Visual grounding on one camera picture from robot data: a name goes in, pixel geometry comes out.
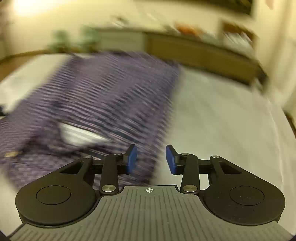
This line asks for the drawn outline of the long grey sideboard cabinet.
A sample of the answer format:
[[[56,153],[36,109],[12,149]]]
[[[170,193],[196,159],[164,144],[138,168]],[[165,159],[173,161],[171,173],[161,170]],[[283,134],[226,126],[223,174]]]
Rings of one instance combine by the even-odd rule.
[[[144,28],[95,28],[99,49],[106,51],[142,51],[163,60],[214,73],[245,85],[268,76],[259,61],[198,37]]]

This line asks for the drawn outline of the dark framed wall painting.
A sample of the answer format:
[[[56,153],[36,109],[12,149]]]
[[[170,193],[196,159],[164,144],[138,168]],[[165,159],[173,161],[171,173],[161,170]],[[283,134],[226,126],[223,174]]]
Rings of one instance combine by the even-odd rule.
[[[253,1],[249,0],[193,0],[189,2],[202,4],[204,6],[216,6],[246,15],[251,15],[253,5]]]

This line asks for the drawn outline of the wooden picture frame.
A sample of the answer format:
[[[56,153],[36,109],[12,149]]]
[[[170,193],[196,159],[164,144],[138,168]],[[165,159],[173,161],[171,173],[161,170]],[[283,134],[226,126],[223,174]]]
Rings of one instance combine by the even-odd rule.
[[[235,23],[222,21],[220,40],[222,44],[245,56],[255,56],[257,35],[245,27]]]

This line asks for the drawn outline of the right green plastic chair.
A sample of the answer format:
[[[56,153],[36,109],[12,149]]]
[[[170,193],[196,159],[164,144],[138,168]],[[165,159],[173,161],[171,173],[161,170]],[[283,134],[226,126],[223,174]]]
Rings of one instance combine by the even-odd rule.
[[[84,53],[99,51],[99,32],[92,26],[83,26],[80,33],[79,47]]]

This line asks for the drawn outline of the blue plaid shirt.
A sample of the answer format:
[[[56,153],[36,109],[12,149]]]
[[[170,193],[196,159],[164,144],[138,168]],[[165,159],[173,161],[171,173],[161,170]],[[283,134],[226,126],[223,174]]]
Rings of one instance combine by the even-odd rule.
[[[123,185],[151,182],[163,147],[179,66],[145,53],[72,56],[1,120],[1,166],[16,188],[84,156],[134,144]]]

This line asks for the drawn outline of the green plastic chair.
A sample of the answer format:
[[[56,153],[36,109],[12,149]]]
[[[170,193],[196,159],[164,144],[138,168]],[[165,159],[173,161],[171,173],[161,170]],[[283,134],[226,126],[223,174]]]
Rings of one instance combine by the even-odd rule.
[[[99,32],[92,26],[83,26],[80,33],[79,47],[84,53],[99,51]]]
[[[69,53],[71,51],[70,38],[65,30],[53,32],[53,42],[49,45],[53,53]]]

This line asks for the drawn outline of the red fruit bowl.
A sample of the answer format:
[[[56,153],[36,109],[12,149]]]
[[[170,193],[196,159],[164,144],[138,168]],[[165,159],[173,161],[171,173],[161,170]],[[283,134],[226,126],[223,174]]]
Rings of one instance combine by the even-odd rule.
[[[175,23],[174,27],[183,35],[190,35],[190,36],[201,36],[203,35],[204,31],[199,27],[194,27],[189,24],[184,23]]]

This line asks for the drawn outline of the left green plastic chair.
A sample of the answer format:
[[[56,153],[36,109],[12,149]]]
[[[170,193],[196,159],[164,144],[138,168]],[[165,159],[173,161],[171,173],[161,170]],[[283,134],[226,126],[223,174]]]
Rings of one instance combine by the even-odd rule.
[[[71,51],[70,38],[65,30],[53,32],[53,42],[49,45],[53,53],[69,53]]]

